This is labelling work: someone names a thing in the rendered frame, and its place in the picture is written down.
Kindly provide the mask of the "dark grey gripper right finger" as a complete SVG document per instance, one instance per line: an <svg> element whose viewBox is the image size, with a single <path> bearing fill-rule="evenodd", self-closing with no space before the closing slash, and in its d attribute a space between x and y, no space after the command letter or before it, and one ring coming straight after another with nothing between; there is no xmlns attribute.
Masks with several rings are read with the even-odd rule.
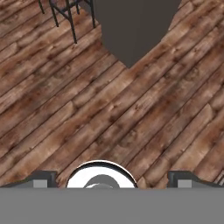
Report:
<svg viewBox="0 0 224 224"><path fill-rule="evenodd" d="M222 188L221 180L217 183L198 178L190 171L169 171L167 174L168 188Z"/></svg>

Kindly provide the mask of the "white round black-rimmed object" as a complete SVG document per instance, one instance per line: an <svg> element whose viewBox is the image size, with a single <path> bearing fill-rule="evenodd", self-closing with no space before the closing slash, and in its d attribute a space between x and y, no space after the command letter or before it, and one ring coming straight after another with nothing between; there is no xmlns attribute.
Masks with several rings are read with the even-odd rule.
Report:
<svg viewBox="0 0 224 224"><path fill-rule="evenodd" d="M66 188L137 188L137 182L117 163L91 160L81 164L71 173Z"/></svg>

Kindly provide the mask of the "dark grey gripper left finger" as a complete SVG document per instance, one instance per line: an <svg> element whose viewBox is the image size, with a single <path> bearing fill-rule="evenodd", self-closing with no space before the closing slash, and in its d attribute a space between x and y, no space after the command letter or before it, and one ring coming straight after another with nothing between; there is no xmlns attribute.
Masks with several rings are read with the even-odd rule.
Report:
<svg viewBox="0 0 224 224"><path fill-rule="evenodd" d="M34 171L27 178L4 185L4 188L55 188L56 171Z"/></svg>

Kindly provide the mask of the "dark grey kitchen island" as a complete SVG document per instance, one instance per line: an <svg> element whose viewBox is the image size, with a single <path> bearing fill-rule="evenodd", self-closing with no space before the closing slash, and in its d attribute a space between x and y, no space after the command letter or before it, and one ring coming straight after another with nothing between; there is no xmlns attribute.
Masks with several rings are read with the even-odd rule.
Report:
<svg viewBox="0 0 224 224"><path fill-rule="evenodd" d="M103 45L132 67L168 32L182 0L93 0Z"/></svg>

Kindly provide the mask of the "black metal bar stool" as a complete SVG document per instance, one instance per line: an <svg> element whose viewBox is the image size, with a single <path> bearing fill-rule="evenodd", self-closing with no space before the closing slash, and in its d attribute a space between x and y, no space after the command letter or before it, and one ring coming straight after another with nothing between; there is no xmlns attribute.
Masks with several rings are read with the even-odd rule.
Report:
<svg viewBox="0 0 224 224"><path fill-rule="evenodd" d="M54 22L55 22L56 26L59 26L59 22L58 22L58 19L57 19L57 16L56 16L56 12L58 12L60 15L62 15L63 18L66 19L69 22L69 24L71 26L71 31L72 31L72 34L73 34L73 42L74 43L77 43L77 38L76 38L75 29L74 29L73 16L72 16L72 12L71 12L71 9L73 7L76 8L77 14L80 14L79 4L81 2L85 2L88 5L88 7L90 8L90 15L91 15L91 18L92 18L93 28L96 27L96 24L95 24L95 10L94 10L94 1L93 0L65 0L66 6L63 7L63 8L58 7L56 0L47 0L47 1L49 3L50 8L51 8L52 16L53 16L53 19L54 19Z"/></svg>

